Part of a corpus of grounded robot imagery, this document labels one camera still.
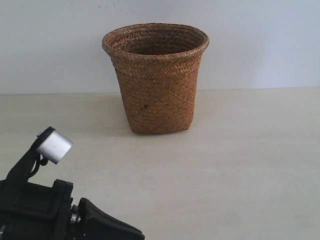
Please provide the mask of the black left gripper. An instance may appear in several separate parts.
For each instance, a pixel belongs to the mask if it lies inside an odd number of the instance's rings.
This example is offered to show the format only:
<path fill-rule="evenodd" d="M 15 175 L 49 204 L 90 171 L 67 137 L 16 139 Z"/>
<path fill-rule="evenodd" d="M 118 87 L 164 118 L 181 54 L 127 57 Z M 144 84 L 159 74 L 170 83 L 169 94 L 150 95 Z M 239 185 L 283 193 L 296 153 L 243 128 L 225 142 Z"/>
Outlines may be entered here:
<path fill-rule="evenodd" d="M 73 205 L 73 184 L 56 179 L 51 187 L 29 182 L 40 154 L 30 149 L 0 182 L 2 240 L 143 240 L 141 230 L 96 207 L 87 198 Z"/>

